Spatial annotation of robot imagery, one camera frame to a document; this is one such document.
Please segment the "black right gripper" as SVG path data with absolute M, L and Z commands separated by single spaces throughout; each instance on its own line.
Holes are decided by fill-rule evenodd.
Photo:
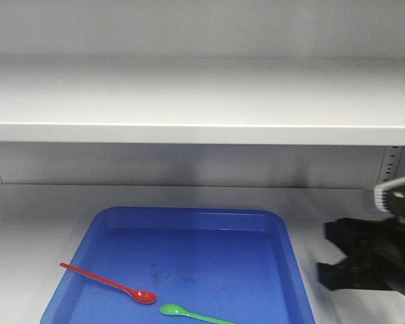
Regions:
M 371 252 L 369 263 L 345 258 L 317 263 L 317 279 L 330 291 L 395 291 L 405 296 L 405 222 L 341 218 L 324 224 L 326 240 L 342 252 Z

